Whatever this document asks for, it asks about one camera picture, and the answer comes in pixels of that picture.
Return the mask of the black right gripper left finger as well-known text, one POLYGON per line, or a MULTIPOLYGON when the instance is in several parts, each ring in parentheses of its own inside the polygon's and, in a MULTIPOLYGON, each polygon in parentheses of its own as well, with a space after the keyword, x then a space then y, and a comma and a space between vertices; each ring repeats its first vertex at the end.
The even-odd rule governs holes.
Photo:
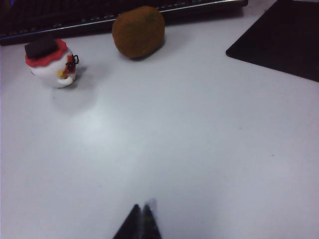
POLYGON ((139 239, 141 232, 141 217, 141 208, 138 204, 135 204, 113 239, 139 239))

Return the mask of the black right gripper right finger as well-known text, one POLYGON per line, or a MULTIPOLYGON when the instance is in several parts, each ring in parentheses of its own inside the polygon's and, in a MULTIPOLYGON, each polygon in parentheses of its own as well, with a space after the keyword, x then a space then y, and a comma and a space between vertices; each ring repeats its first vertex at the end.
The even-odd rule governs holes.
POLYGON ((157 201, 149 199, 142 210, 142 238, 161 239, 160 229, 157 223, 157 201))

